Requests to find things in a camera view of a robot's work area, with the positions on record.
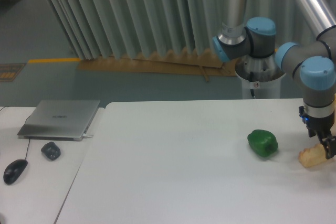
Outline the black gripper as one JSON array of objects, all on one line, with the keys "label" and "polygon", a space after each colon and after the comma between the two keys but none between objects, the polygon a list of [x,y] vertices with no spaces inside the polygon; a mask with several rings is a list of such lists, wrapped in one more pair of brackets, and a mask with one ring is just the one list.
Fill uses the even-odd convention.
[{"label": "black gripper", "polygon": [[308,136],[317,136],[325,151],[325,158],[331,159],[335,156],[335,136],[330,129],[334,125],[334,112],[327,116],[313,116],[307,113],[308,106],[299,107],[299,116],[308,129]]}]

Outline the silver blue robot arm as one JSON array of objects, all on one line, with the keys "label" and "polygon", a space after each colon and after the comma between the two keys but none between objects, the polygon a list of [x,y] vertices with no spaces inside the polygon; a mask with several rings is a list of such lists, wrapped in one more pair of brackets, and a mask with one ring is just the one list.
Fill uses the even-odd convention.
[{"label": "silver blue robot arm", "polygon": [[239,57],[258,60],[245,69],[249,80],[270,78],[278,72],[291,75],[302,90],[299,115],[310,137],[316,136],[326,159],[335,156],[331,133],[335,116],[335,15],[326,0],[295,0],[316,40],[308,46],[288,42],[275,48],[275,23],[263,17],[244,22],[246,0],[227,0],[222,28],[213,38],[219,59]]}]

